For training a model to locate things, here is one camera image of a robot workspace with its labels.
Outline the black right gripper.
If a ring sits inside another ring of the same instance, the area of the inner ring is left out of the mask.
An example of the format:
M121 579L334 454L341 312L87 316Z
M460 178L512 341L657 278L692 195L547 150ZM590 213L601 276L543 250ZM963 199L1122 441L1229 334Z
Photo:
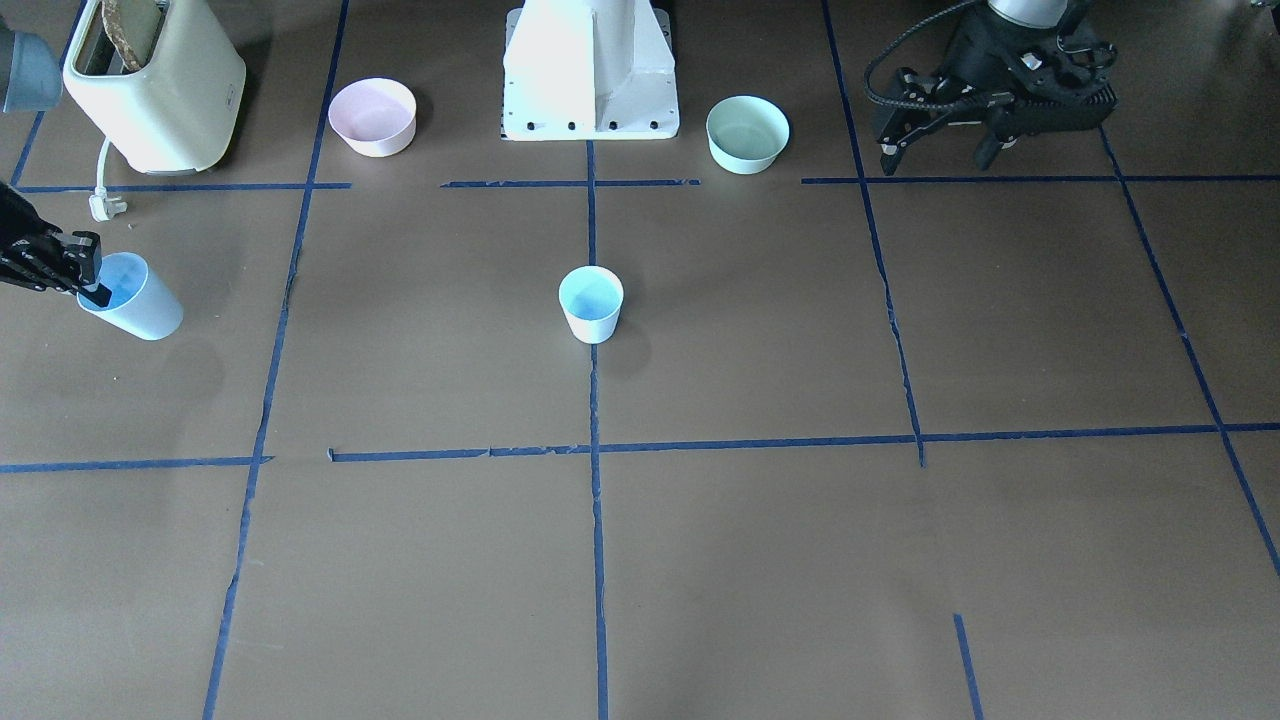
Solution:
M100 284L101 238L92 231L61 234L67 275L58 269L54 240L61 229L46 222L35 206L8 183L1 183L1 279L36 292L79 293L83 309L108 309L113 292Z

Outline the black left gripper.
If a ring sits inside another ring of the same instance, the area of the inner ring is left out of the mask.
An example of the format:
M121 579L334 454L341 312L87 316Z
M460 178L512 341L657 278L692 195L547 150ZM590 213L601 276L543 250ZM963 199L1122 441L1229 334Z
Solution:
M1085 20L1087 5L972 5L960 12L934 76L899 68L888 97L945 104L948 111L876 106L879 167L893 176L908 147L941 132L954 111L979 117L974 151L988 170L1018 135L1093 129L1117 105L1110 83L1116 47Z

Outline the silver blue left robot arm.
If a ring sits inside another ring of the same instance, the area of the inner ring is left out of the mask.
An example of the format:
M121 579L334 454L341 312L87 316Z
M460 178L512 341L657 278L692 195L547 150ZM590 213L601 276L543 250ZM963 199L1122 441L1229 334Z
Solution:
M908 149L950 126L986 128L974 151L987 170L1023 136L1098 129L1117 96L1116 47L1087 23L1091 1L960 1L916 22L863 72L876 105L879 167L893 176ZM931 73L900 67L887 94L872 77L914 35L956 17L943 60Z

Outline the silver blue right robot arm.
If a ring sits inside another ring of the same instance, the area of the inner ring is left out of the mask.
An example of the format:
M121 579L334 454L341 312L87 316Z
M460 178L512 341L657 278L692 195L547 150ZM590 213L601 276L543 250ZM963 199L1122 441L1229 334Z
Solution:
M1 28L3 111L45 111L61 97L61 67L49 44ZM9 183L1 184L1 281L35 292L77 295L106 307L113 292L99 279L100 236L65 232L45 220Z

